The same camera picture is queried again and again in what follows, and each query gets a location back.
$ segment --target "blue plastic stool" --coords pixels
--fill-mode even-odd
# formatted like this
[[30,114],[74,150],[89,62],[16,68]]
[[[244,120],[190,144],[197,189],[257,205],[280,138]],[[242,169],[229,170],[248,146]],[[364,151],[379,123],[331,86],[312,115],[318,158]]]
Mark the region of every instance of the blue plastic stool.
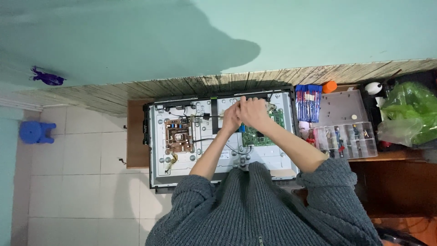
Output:
[[47,130],[56,128],[55,123],[41,123],[38,121],[24,121],[20,126],[20,138],[27,144],[49,143],[55,140],[47,136]]

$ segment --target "plastic organizer box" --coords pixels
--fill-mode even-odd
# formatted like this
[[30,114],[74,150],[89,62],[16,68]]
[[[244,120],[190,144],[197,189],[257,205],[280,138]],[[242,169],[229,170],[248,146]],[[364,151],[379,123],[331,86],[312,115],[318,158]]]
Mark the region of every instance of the plastic organizer box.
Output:
[[317,127],[316,148],[332,158],[357,159],[378,156],[370,122]]

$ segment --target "person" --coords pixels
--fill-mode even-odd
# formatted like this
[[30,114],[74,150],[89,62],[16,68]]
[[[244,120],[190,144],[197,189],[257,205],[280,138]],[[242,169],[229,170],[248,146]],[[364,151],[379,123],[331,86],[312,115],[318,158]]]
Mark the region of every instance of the person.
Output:
[[[245,125],[279,146],[301,170],[306,207],[273,185],[264,164],[232,169],[215,191],[210,181],[229,137]],[[348,162],[331,159],[277,125],[263,99],[245,96],[224,113],[211,145],[176,186],[171,211],[150,231],[146,245],[382,245],[354,193]]]

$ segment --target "green circuit board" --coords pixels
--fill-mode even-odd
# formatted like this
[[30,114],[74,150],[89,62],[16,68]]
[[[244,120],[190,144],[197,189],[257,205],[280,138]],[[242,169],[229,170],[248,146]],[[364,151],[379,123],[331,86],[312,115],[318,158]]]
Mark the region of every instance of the green circuit board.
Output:
[[[269,114],[270,118],[274,120],[278,125],[284,127],[284,113],[283,112],[272,112]],[[275,143],[270,140],[270,138],[264,136],[262,133],[257,131],[255,128],[246,127],[246,132],[241,133],[243,136],[243,146],[247,147],[253,146],[269,146],[275,145]]]

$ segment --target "hand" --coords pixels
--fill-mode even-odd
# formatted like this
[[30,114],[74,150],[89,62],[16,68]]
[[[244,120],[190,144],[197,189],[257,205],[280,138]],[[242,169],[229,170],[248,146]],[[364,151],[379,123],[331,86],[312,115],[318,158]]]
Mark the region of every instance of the hand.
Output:
[[225,110],[221,131],[231,135],[241,126],[241,120],[238,119],[236,112],[237,109],[239,109],[239,106],[240,102],[236,102]]
[[260,130],[262,126],[265,126],[271,120],[267,114],[266,101],[264,99],[254,97],[246,101],[245,96],[240,98],[240,108],[237,109],[237,117],[245,125],[257,130]]

